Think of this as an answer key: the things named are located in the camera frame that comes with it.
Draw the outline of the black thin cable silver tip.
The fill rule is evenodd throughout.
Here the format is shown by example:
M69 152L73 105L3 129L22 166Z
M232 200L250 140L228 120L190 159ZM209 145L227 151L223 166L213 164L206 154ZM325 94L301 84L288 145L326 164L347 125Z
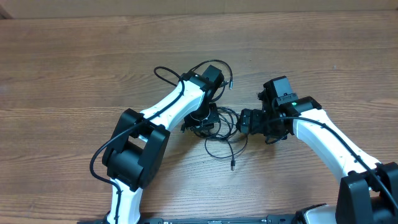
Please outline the black thin cable silver tip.
M220 60L220 59L205 60L205 61L200 62L196 66L192 67L190 69L190 71L191 72L195 72L196 70L198 70L200 67L202 67L205 64L210 64L210 65L213 66L214 63L217 63L217 64L221 65L221 68L216 67L221 72L223 72L224 68L226 69L226 71L227 71L227 73L229 75L229 80L225 81L224 85L228 85L229 90L232 90L233 89L233 70L232 70L231 66L227 62L225 62L223 60Z

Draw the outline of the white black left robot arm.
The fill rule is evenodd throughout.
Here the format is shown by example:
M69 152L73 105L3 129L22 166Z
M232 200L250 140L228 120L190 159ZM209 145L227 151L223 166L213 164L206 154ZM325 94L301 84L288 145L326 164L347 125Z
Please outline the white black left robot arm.
M158 172L170 132L179 122L189 128L215 122L213 97L224 84L219 68L202 73L190 70L179 76L175 89L154 106L140 112L127 109L111 139L102 147L106 181L112 185L111 210L103 223L138 223L143 190Z

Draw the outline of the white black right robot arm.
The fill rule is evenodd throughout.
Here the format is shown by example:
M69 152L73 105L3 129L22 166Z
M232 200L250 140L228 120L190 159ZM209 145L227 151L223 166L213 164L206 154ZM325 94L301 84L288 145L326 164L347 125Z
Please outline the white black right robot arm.
M289 134L304 142L338 181L335 206L326 203L278 216L276 223L397 223L397 163L383 164L333 124L314 98L299 98L287 77L269 80L259 110L243 109L237 129L263 134L266 144Z

